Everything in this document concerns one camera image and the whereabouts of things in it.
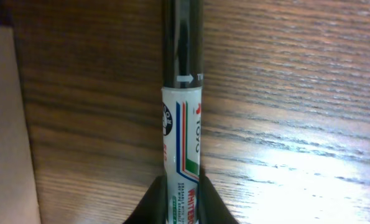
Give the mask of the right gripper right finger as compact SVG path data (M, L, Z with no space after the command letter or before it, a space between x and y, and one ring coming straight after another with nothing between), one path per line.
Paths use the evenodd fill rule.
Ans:
M201 224L239 224L206 176L203 167L200 167L198 199L198 215Z

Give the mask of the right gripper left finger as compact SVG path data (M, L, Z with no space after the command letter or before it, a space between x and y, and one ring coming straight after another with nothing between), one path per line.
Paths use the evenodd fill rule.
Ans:
M167 210L167 179L156 177L124 224L164 224Z

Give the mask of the black whiteboard marker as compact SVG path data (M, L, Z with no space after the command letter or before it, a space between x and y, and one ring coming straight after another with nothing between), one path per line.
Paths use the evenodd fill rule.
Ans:
M163 142L167 223L199 223L203 0L163 0Z

